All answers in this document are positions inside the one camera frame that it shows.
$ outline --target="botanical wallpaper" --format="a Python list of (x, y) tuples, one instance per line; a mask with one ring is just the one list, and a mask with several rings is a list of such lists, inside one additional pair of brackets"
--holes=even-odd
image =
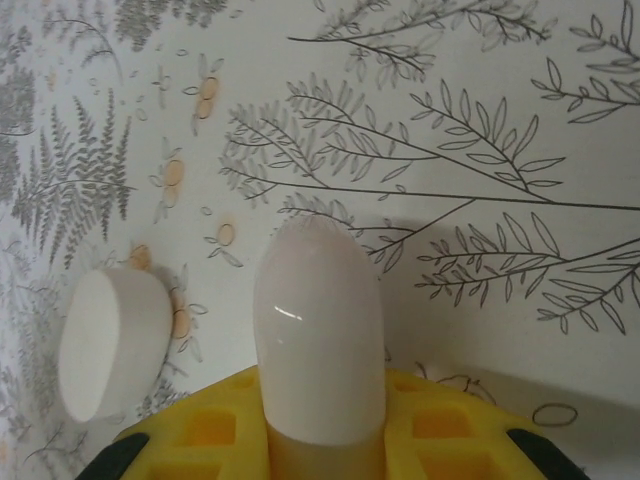
[[(0, 476), (74, 478), (254, 364), (256, 262), (321, 215), (377, 268), (390, 367), (637, 478), (638, 29), (637, 0), (0, 0)], [(104, 267), (164, 282), (172, 340), (78, 425), (57, 348)]]

